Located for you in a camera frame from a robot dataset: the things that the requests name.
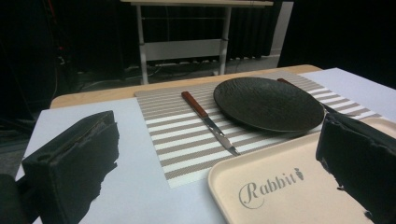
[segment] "textured plate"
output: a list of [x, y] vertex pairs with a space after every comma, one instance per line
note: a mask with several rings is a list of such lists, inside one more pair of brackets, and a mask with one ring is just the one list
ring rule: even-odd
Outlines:
[[324, 117], [323, 107], [310, 94], [267, 78], [230, 79], [220, 83], [213, 96], [227, 117], [269, 131], [307, 131]]

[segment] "knife handle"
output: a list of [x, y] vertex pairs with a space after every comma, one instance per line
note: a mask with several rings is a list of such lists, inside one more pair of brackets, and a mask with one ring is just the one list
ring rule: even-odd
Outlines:
[[201, 118], [208, 117], [204, 109], [198, 104], [198, 102], [195, 101], [195, 99], [188, 91], [183, 91], [181, 93], [181, 96], [192, 107], [192, 109], [195, 110], [195, 112], [199, 115], [199, 117]]

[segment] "steak knife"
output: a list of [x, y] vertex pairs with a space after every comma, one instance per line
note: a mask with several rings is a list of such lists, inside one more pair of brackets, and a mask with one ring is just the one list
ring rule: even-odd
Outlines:
[[195, 101], [192, 95], [188, 91], [183, 91], [181, 93], [183, 99], [194, 109], [197, 115], [201, 118], [201, 120], [205, 123], [205, 125], [209, 128], [210, 132], [212, 132], [222, 146], [225, 147], [231, 154], [234, 156], [241, 155], [238, 150], [233, 146], [233, 143], [225, 136], [225, 134], [221, 131], [221, 129], [213, 122], [213, 120], [209, 117], [209, 115], [204, 111], [204, 109]]

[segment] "striped placemat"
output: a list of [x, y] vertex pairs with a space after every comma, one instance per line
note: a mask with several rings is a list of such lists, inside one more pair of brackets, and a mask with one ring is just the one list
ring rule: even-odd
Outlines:
[[[309, 92], [323, 104], [342, 113], [360, 114], [355, 119], [380, 117], [375, 112], [301, 76], [275, 72], [257, 77], [271, 79], [283, 77]], [[181, 97], [183, 91], [191, 93], [242, 154], [307, 134], [271, 133], [233, 123], [221, 114], [213, 99], [213, 90], [218, 85], [219, 82], [216, 82], [136, 93], [170, 188], [206, 178], [214, 164], [232, 157]], [[309, 133], [318, 132], [320, 129], [321, 126]]]

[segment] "cream tray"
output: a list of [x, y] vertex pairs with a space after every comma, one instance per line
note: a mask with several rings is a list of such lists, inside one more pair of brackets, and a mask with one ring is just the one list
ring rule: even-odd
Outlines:
[[[396, 124], [363, 122], [396, 137]], [[315, 159], [320, 133], [217, 163], [208, 185], [229, 223], [373, 223]]]

